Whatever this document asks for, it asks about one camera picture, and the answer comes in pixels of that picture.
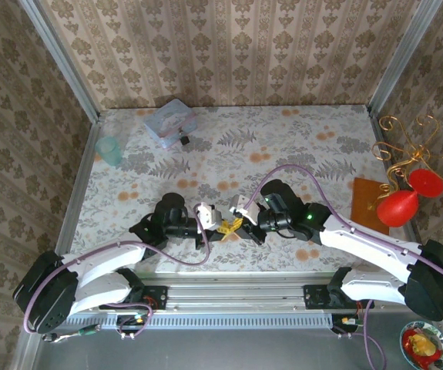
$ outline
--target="patterned table surface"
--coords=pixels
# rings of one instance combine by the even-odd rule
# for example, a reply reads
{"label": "patterned table surface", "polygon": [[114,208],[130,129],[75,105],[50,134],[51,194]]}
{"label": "patterned table surface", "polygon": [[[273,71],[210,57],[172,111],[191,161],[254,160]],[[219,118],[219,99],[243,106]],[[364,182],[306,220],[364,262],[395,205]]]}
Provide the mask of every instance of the patterned table surface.
{"label": "patterned table surface", "polygon": [[[103,130],[115,133],[123,159],[117,168],[96,155],[72,243],[85,251],[117,237],[151,212],[162,195],[180,193],[192,207],[201,200],[216,204],[225,218],[230,198],[252,194],[262,177],[284,163],[300,164],[320,181],[330,202],[345,217],[351,212],[355,177],[385,181],[382,162],[370,148],[374,133],[364,106],[266,106],[195,108],[198,129],[190,144],[169,150],[155,144],[143,126],[153,109],[108,111]],[[277,174],[304,202],[320,201],[315,186],[302,174]],[[394,230],[404,237],[402,230]],[[139,271],[335,271],[359,258],[342,251],[272,233],[257,246],[231,235],[213,244],[211,258],[200,267],[184,267],[155,256]],[[192,240],[172,240],[166,251],[185,261],[200,261]]]}

